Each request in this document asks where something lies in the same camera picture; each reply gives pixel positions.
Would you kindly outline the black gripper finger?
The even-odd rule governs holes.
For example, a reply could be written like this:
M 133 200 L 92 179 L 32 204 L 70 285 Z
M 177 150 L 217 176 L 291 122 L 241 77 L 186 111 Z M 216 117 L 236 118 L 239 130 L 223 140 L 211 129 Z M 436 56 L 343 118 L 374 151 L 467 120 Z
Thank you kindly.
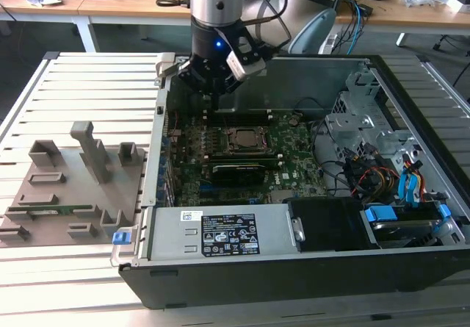
M 203 58 L 189 58 L 178 68 L 178 77 L 193 92 L 201 94 L 205 105 L 212 110 L 216 110 L 214 72 L 211 62 Z
M 239 86 L 239 81 L 231 73 L 227 76 L 217 77 L 215 79 L 215 109 L 218 110 L 220 107 L 220 96 L 227 93 L 232 93 Z

